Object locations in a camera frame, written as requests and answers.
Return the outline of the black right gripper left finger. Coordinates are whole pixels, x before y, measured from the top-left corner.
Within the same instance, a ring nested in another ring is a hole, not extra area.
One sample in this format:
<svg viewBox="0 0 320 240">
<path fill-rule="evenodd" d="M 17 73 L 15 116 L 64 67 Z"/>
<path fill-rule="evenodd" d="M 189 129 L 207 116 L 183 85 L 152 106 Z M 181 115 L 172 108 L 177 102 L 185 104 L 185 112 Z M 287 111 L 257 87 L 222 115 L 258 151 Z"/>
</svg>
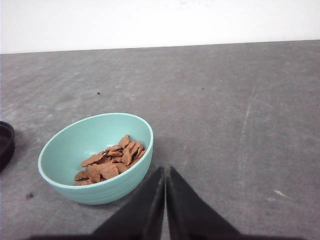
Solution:
<svg viewBox="0 0 320 240">
<path fill-rule="evenodd" d="M 165 205 L 165 173 L 159 167 L 119 211 L 98 227 L 97 240 L 159 240 Z"/>
</svg>

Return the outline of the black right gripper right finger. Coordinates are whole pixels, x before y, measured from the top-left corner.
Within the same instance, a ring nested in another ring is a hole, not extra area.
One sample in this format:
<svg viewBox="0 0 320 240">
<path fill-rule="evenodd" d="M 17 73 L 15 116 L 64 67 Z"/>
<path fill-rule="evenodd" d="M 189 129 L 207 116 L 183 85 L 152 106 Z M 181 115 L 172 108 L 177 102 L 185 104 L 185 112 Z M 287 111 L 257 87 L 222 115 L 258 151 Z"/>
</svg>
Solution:
<svg viewBox="0 0 320 240">
<path fill-rule="evenodd" d="M 166 177 L 166 205 L 172 240 L 218 240 L 241 236 L 172 166 Z"/>
</svg>

